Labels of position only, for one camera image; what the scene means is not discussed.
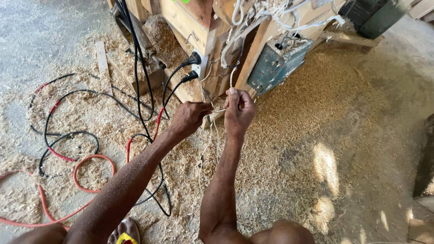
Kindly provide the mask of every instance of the concrete floor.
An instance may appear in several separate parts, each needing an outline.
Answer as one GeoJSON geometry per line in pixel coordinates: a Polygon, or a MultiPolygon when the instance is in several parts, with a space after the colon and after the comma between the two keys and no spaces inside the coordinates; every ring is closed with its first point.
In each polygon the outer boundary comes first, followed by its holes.
{"type": "MultiPolygon", "coordinates": [[[[77,57],[76,45],[90,32],[106,31],[111,21],[107,2],[4,0],[0,3],[0,95],[21,90],[31,94],[38,84],[56,77],[53,64],[90,65],[93,56],[77,57]]],[[[386,40],[370,56],[360,57],[358,65],[376,72],[371,84],[387,94],[391,104],[384,111],[373,136],[371,153],[360,155],[350,150],[342,156],[350,161],[357,157],[371,157],[374,165],[365,165],[367,174],[375,172],[369,184],[355,184],[351,198],[337,201],[336,218],[329,223],[329,237],[336,243],[368,240],[399,241],[405,239],[405,216],[409,209],[415,218],[434,220],[434,214],[412,200],[411,191],[421,145],[423,120],[434,113],[434,27],[405,16],[384,34],[386,40]],[[375,150],[380,147],[381,153],[375,150]],[[397,196],[383,195],[382,191],[366,189],[385,187],[386,178],[397,196]],[[378,220],[386,212],[389,220],[386,230],[378,220]]],[[[40,156],[43,144],[26,136],[26,107],[12,104],[7,108],[7,119],[16,122],[11,133],[22,136],[16,152],[40,156]]],[[[332,131],[338,138],[343,127],[335,124],[332,131]]],[[[339,165],[339,173],[345,168],[339,165]]],[[[1,225],[0,244],[26,231],[24,228],[1,225]]]]}

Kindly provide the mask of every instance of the electrical outlet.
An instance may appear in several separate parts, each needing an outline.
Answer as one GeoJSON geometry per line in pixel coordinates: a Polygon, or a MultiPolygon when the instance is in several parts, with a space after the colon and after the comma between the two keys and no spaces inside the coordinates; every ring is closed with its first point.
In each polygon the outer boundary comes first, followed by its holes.
{"type": "Polygon", "coordinates": [[[201,64],[194,64],[191,66],[191,70],[196,71],[197,75],[199,76],[198,80],[202,80],[203,78],[205,78],[205,70],[207,69],[207,64],[208,64],[208,56],[203,56],[199,51],[197,51],[196,49],[193,50],[194,52],[197,52],[199,54],[199,56],[201,56],[201,64]]]}

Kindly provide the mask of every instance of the green object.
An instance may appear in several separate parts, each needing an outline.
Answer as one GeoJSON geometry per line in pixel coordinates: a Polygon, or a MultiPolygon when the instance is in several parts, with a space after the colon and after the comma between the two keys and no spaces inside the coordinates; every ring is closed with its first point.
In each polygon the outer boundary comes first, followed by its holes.
{"type": "Polygon", "coordinates": [[[190,0],[182,0],[182,3],[188,3],[190,2],[190,0]]]}
{"type": "Polygon", "coordinates": [[[392,27],[408,11],[410,5],[402,0],[388,1],[359,29],[359,32],[367,38],[375,39],[392,27]]]}

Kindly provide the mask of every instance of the flip-flop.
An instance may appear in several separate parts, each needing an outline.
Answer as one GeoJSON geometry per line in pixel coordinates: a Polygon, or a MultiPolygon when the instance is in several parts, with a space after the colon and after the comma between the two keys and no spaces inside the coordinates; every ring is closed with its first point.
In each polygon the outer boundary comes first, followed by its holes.
{"type": "MultiPolygon", "coordinates": [[[[127,220],[126,219],[122,220],[122,223],[126,224],[127,220]]],[[[124,244],[140,244],[140,237],[136,241],[131,236],[129,236],[127,233],[124,232],[121,234],[121,236],[119,236],[119,239],[116,242],[116,244],[122,244],[122,241],[125,241],[124,244]]]]}

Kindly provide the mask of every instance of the finger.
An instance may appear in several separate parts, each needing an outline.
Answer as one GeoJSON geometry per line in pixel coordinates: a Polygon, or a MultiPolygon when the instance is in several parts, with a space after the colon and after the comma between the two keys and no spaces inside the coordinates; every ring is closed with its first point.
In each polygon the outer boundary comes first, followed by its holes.
{"type": "Polygon", "coordinates": [[[195,105],[199,111],[214,110],[210,103],[196,102],[195,105]]]}
{"type": "Polygon", "coordinates": [[[226,101],[224,102],[223,109],[227,109],[229,107],[229,97],[226,97],[226,101]]]}
{"type": "Polygon", "coordinates": [[[229,88],[229,109],[238,110],[238,102],[240,101],[240,96],[238,95],[237,89],[231,87],[229,88]]]}
{"type": "Polygon", "coordinates": [[[250,108],[255,106],[250,94],[244,90],[238,90],[238,94],[240,95],[240,103],[244,103],[244,108],[250,108]]]}

